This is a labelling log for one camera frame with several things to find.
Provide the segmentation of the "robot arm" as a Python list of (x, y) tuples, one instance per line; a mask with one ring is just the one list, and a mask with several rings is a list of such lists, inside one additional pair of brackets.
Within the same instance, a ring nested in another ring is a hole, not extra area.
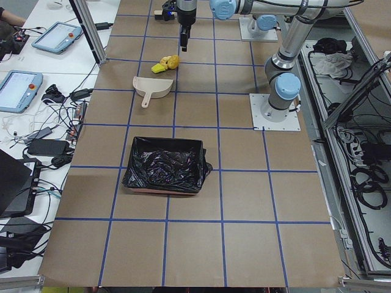
[(262, 115), (269, 121), (282, 121), (293, 100), (298, 96), (301, 82), (291, 73), (295, 60), (313, 25), (331, 18), (344, 8), (362, 1), (210, 1), (213, 16), (227, 20), (240, 15), (285, 15), (293, 18), (279, 50), (266, 61), (265, 74), (271, 93)]

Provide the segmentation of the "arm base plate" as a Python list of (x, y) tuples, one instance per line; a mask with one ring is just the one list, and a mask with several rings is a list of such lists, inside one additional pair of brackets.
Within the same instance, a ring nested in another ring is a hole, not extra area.
[(249, 95), (253, 129), (256, 131), (300, 131), (298, 112), (291, 103), (285, 110), (276, 110), (268, 103), (269, 94)]
[(239, 28), (244, 42), (277, 42), (277, 18), (275, 15), (240, 17)]

